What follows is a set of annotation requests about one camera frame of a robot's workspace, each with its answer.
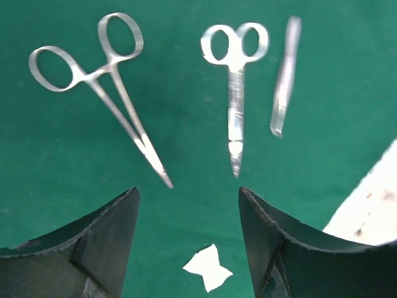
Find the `silver tweezers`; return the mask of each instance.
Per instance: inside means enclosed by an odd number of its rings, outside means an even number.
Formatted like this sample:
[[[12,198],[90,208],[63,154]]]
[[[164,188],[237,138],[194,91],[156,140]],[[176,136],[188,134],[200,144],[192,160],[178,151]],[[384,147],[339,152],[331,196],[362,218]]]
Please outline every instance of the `silver tweezers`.
[[[300,34],[301,19],[291,16],[285,31],[284,58],[274,92],[272,119],[270,121],[272,134],[279,138],[283,137],[284,118],[290,103]]]

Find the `green surface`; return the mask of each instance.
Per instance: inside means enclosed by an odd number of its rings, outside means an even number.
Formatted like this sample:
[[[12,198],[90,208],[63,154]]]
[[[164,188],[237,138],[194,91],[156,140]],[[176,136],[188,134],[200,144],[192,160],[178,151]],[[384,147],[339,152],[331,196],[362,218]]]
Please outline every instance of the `green surface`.
[[[97,36],[105,14],[134,18],[143,53],[120,65],[138,115],[174,185],[169,190],[85,85],[53,93],[29,54],[57,45],[86,70],[106,60]],[[288,17],[302,18],[297,77],[284,140],[269,130]],[[215,243],[234,272],[212,297],[252,297],[238,214],[247,186],[288,214],[323,228],[379,159],[397,130],[395,2],[66,1],[0,2],[0,247],[18,245],[97,209],[130,187],[141,207],[123,297],[206,297],[181,268]],[[263,24],[270,47],[246,67],[243,165],[234,179],[227,149],[227,70],[207,63],[200,37],[214,24]],[[131,33],[109,27],[127,53]],[[257,37],[246,39],[248,53]],[[214,38],[214,52],[227,47]],[[55,83],[70,72],[51,54],[40,66]],[[100,79],[121,106],[109,76]]]

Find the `silver scissors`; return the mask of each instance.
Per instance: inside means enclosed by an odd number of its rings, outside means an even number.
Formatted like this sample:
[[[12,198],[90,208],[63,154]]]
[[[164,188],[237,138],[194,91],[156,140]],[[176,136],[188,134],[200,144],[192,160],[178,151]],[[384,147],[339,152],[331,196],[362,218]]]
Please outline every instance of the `silver scissors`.
[[[244,51],[244,36],[251,29],[256,30],[259,44],[256,53],[247,56]],[[228,52],[224,58],[217,60],[212,53],[211,41],[218,31],[223,31],[229,40]],[[234,31],[227,25],[209,27],[201,38],[201,48],[204,59],[209,63],[228,66],[228,138],[231,168],[237,178],[243,157],[244,128],[244,67],[246,63],[260,60],[269,47],[269,34],[265,27],[258,23],[244,23]]]
[[[109,23],[109,20],[113,17],[118,17],[121,20],[123,20],[131,29],[133,36],[135,38],[135,49],[133,53],[129,55],[119,55],[116,53],[116,51],[112,48],[110,45],[109,39],[107,37],[107,24]],[[48,90],[54,91],[54,92],[65,92],[67,90],[70,90],[71,88],[75,87],[80,82],[84,82],[88,84],[92,90],[99,96],[99,98],[104,102],[104,104],[109,108],[109,110],[113,113],[113,115],[117,118],[117,120],[120,122],[122,127],[125,129],[127,134],[131,137],[131,139],[135,142],[135,144],[138,146],[139,150],[142,152],[142,154],[145,156],[145,158],[149,161],[150,165],[153,167],[153,169],[159,174],[161,179],[167,184],[169,188],[173,188],[174,186],[172,185],[171,180],[169,179],[166,170],[164,169],[164,166],[162,165],[159,157],[157,156],[156,151],[154,150],[148,135],[146,134],[145,130],[143,129],[143,126],[138,118],[138,115],[132,106],[131,99],[128,96],[127,90],[124,87],[123,81],[121,79],[120,73],[118,72],[117,65],[120,62],[132,59],[136,56],[138,56],[143,49],[143,36],[141,33],[140,28],[136,24],[136,22],[129,17],[126,14],[122,14],[120,12],[116,12],[113,14],[108,14],[101,18],[101,20],[98,23],[98,35],[99,35],[99,41],[102,45],[102,48],[105,52],[106,58],[107,58],[107,64],[104,66],[101,66],[97,70],[95,70],[92,73],[86,73],[79,65],[78,63],[72,58],[71,55],[66,53],[64,50],[62,50],[59,47],[55,47],[53,45],[47,45],[41,48],[38,48],[34,50],[30,56],[29,56],[29,68],[30,71],[32,72],[33,77],[45,88]],[[52,85],[50,82],[48,82],[41,72],[38,70],[37,66],[37,57],[38,55],[43,52],[43,51],[50,51],[58,56],[60,56],[62,59],[64,59],[65,62],[69,65],[71,72],[72,72],[72,80],[69,84],[69,86],[65,88],[58,88],[54,85]],[[122,101],[128,111],[128,114],[131,118],[131,121],[133,125],[136,128],[135,132],[133,128],[131,127],[130,123],[127,121],[127,119],[123,116],[123,114],[120,112],[120,110],[117,108],[117,106],[114,104],[114,102],[110,99],[110,97],[107,95],[105,90],[100,86],[97,78],[100,76],[109,73],[113,79],[113,82],[117,88],[118,93],[120,94],[120,97],[122,98]]]
[[[285,114],[290,104],[293,81],[295,79],[295,65],[297,63],[300,34],[301,19],[291,16],[285,31],[284,58],[274,92],[273,111],[270,120],[270,131],[279,138],[283,137],[282,130]]]

